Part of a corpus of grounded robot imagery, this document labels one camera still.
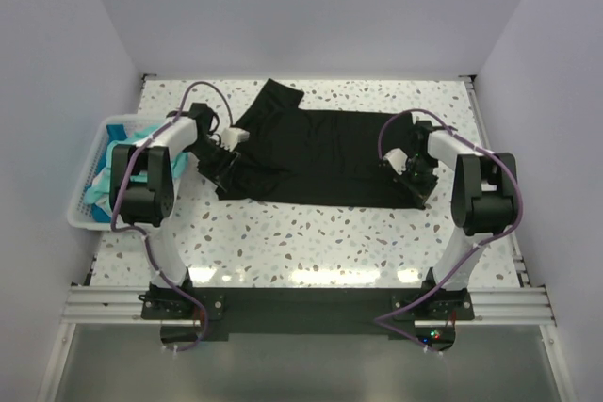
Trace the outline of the black t shirt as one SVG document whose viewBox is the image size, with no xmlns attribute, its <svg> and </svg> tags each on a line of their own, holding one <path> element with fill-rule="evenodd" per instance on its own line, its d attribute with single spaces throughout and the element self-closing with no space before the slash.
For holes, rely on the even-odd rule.
<svg viewBox="0 0 603 402">
<path fill-rule="evenodd" d="M 414 121 L 386 113 L 304 110 L 303 92 L 272 79 L 236 122 L 250 133 L 222 201 L 421 209 L 381 160 L 408 151 Z"/>
</svg>

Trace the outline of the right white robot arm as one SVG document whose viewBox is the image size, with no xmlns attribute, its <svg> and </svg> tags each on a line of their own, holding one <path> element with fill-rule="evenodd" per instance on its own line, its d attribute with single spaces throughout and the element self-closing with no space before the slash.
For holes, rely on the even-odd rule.
<svg viewBox="0 0 603 402">
<path fill-rule="evenodd" d="M 410 148 L 393 148 L 381 155 L 394 172 L 394 181 L 423 208 L 437 185 L 440 165 L 453 173 L 450 213 L 455 225 L 444 254 L 431 269 L 434 288 L 419 300 L 421 312 L 442 319 L 453 308 L 449 292 L 467 288 L 483 250 L 518 225 L 523 212 L 517 186 L 515 158 L 470 143 L 456 131 L 429 121 L 416 121 Z"/>
</svg>

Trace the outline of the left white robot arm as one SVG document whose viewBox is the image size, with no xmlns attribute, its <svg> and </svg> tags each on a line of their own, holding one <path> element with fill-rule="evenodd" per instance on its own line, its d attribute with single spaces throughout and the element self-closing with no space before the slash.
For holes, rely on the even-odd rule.
<svg viewBox="0 0 603 402">
<path fill-rule="evenodd" d="M 231 126 L 214 139 L 215 112 L 206 104 L 171 112 L 152 133 L 131 144 L 114 146 L 110 159 L 110 230 L 140 235 L 150 267 L 150 284 L 170 288 L 162 298 L 163 310 L 174 319 L 189 317 L 195 297 L 184 287 L 187 266 L 171 237 L 171 217 L 176 201 L 175 158 L 190 153 L 201 174 L 225 190 L 232 182 L 239 153 L 236 146 L 250 133 Z"/>
</svg>

